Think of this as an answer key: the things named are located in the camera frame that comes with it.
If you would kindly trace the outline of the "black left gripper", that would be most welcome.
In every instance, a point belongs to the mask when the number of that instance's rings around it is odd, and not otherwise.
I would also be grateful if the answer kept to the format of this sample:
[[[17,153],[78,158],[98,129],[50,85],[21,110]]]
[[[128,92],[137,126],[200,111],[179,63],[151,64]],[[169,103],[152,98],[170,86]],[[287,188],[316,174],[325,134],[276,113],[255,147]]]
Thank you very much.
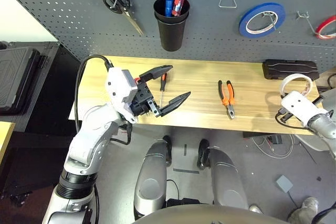
[[[143,115],[151,111],[156,117],[163,117],[176,110],[191,95],[190,91],[181,94],[170,100],[168,105],[159,109],[146,82],[161,77],[172,68],[172,65],[162,65],[152,68],[147,72],[139,75],[140,79],[137,81],[138,89],[130,105],[134,116]]]

